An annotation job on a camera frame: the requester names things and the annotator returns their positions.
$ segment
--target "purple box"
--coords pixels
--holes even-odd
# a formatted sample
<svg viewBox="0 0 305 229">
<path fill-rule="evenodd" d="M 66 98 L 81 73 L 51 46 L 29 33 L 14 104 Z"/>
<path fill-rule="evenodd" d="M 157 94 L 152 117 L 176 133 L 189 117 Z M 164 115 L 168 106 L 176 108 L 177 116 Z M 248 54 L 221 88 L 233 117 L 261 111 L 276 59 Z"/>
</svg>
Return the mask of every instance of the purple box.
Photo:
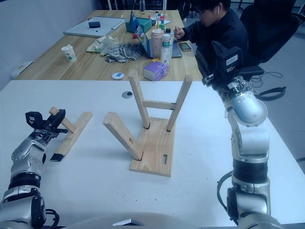
<svg viewBox="0 0 305 229">
<path fill-rule="evenodd" d="M 158 81 L 167 75 L 167 71 L 167 64 L 155 61 L 144 68 L 143 75 L 146 79 Z"/>
</svg>

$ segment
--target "black cable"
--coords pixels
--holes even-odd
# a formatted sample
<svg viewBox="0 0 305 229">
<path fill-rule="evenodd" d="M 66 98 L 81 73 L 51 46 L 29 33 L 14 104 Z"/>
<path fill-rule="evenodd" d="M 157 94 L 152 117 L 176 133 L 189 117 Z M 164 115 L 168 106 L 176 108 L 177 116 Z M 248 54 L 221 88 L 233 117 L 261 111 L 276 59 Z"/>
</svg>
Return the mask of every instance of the black cable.
<svg viewBox="0 0 305 229">
<path fill-rule="evenodd" d="M 224 175 L 222 178 L 220 178 L 220 180 L 217 182 L 217 199 L 218 199 L 219 203 L 223 206 L 223 208 L 225 209 L 226 212 L 228 211 L 228 208 L 227 208 L 226 205 L 224 205 L 224 202 L 223 202 L 223 200 L 221 199 L 221 196 L 220 196 L 220 188 L 221 188 L 221 186 L 223 185 L 224 181 L 225 181 L 226 179 L 228 179 L 229 177 L 231 177 L 232 172 L 233 172 L 233 170 L 232 170 L 231 172 L 228 172 L 227 174 L 225 174 L 225 175 Z"/>
<path fill-rule="evenodd" d="M 50 229 L 56 228 L 58 223 L 59 223 L 59 219 L 60 219 L 57 212 L 53 209 L 46 209 L 46 214 L 47 215 L 54 215 L 54 218 L 53 218 L 54 223 L 52 224 L 52 226 L 50 226 Z"/>
<path fill-rule="evenodd" d="M 259 86 L 254 86 L 255 88 L 259 88 L 259 87 L 263 86 L 264 82 L 263 82 L 262 78 L 267 74 L 269 74 L 275 78 L 284 77 L 281 73 L 278 73 L 278 72 L 265 72 L 263 75 L 259 75 L 257 77 L 252 77 L 252 79 L 251 79 L 252 82 L 260 83 Z M 262 100 L 262 101 L 272 101 L 272 100 L 276 100 L 276 99 L 283 97 L 285 95 L 285 92 L 286 92 L 286 87 L 277 87 L 277 88 L 273 88 L 273 89 L 261 92 L 259 94 L 256 94 L 255 96 L 257 99 Z M 272 96 L 263 96 L 265 94 L 270 94 L 270 93 L 278 93 L 278 94 L 272 95 Z"/>
<path fill-rule="evenodd" d="M 302 161 L 305 161 L 305 157 L 303 157 L 303 158 L 299 158 L 299 159 L 297 159 L 296 161 L 297 161 L 297 162 L 302 162 Z"/>
<path fill-rule="evenodd" d="M 251 79 L 252 82 L 261 83 L 259 86 L 255 86 L 255 88 L 259 88 L 259 87 L 263 86 L 264 82 L 263 82 L 262 78 L 267 74 L 269 74 L 269 75 L 271 75 L 275 78 L 283 78 L 284 77 L 283 74 L 278 73 L 278 72 L 265 72 L 263 75 L 259 75 L 257 77 L 252 77 L 252 79 Z"/>
</svg>

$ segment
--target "smartphone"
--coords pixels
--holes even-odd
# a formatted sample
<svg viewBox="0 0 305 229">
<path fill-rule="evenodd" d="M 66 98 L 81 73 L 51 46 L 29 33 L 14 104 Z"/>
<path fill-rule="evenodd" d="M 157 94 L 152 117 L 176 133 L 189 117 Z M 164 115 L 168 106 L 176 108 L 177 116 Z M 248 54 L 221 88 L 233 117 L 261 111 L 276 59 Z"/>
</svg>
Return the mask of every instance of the smartphone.
<svg viewBox="0 0 305 229">
<path fill-rule="evenodd" d="M 181 48 L 181 50 L 184 51 L 184 52 L 192 50 L 191 47 L 185 42 L 179 43 L 178 45 Z"/>
</svg>

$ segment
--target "white bottle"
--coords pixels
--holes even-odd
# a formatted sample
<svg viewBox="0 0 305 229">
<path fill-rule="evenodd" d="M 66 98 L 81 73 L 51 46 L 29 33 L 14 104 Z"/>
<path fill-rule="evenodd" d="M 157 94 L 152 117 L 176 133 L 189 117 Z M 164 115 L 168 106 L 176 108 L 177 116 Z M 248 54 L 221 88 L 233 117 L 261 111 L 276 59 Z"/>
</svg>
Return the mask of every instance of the white bottle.
<svg viewBox="0 0 305 229">
<path fill-rule="evenodd" d="M 171 35 L 171 28 L 166 28 L 165 33 L 170 35 L 170 48 L 171 48 L 171 59 L 172 59 L 172 52 L 173 52 L 173 37 Z"/>
<path fill-rule="evenodd" d="M 163 35 L 162 38 L 161 62 L 169 66 L 170 61 L 171 61 L 170 35 L 166 33 Z"/>
</svg>

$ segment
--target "black jacket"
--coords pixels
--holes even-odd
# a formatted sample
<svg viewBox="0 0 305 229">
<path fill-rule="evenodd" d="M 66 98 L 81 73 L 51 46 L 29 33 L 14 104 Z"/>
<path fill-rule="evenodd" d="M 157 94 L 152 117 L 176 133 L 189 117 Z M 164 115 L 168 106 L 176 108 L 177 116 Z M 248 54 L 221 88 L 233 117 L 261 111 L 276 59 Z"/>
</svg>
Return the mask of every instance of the black jacket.
<svg viewBox="0 0 305 229">
<path fill-rule="evenodd" d="M 215 66 L 216 59 L 211 41 L 217 41 L 227 49 L 237 46 L 243 51 L 244 56 L 248 54 L 247 30 L 232 9 L 229 9 L 217 24 L 206 27 L 201 21 L 196 21 L 183 30 L 185 35 L 180 40 L 196 43 L 197 50 L 205 58 L 209 70 Z"/>
</svg>

